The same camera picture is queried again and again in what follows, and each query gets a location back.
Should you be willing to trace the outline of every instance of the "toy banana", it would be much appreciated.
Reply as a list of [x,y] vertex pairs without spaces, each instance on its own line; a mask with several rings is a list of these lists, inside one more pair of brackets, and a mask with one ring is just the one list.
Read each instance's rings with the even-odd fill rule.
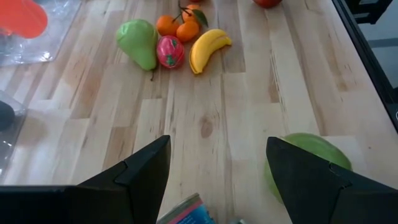
[[189,54],[189,64],[194,74],[203,71],[214,51],[231,44],[232,40],[221,29],[209,30],[200,36],[193,44]]

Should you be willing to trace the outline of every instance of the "black table edge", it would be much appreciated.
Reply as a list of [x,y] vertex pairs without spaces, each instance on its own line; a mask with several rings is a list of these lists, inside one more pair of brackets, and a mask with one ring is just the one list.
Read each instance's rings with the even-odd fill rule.
[[398,102],[394,100],[397,99],[395,90],[389,83],[386,74],[377,61],[376,56],[373,54],[372,49],[362,34],[352,13],[349,11],[345,1],[332,0],[332,2],[336,7],[337,13],[340,15],[341,21],[343,22],[348,35],[351,37],[351,41],[353,42],[396,131],[398,132]]

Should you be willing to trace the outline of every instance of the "toy orange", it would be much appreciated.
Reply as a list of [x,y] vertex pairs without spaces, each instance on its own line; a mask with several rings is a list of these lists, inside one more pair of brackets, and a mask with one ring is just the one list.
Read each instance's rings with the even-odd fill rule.
[[194,38],[199,33],[199,25],[194,21],[184,22],[177,29],[177,38],[181,42],[186,42]]
[[160,16],[156,22],[156,29],[162,36],[175,36],[179,26],[180,23],[177,20],[174,20],[172,16]]
[[196,4],[191,4],[191,5],[187,6],[187,8],[189,8],[189,9],[186,10],[186,12],[185,11],[182,12],[182,19],[184,20],[184,22],[193,21],[193,22],[198,23],[197,19],[195,18],[195,15],[193,15],[192,9],[200,10],[200,6],[196,5]]
[[0,0],[0,28],[31,39],[47,27],[47,15],[33,0]]

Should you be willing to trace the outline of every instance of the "green pear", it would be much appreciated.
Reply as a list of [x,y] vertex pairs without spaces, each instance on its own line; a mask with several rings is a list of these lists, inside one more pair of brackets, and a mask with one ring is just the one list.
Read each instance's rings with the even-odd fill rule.
[[119,48],[144,70],[156,67],[157,32],[152,24],[134,19],[122,24],[116,33]]

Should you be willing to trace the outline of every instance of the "wooden table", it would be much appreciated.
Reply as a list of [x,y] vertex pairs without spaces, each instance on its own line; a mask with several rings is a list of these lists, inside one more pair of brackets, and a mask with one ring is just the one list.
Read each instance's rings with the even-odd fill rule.
[[29,107],[4,183],[77,184],[169,134],[161,214],[199,192],[218,223],[289,223],[264,182],[266,141],[309,132],[356,172],[398,187],[398,135],[331,0],[202,8],[233,46],[198,77],[185,62],[151,82],[116,47],[123,22],[176,14],[164,0],[83,1],[54,62],[0,68],[1,89]]

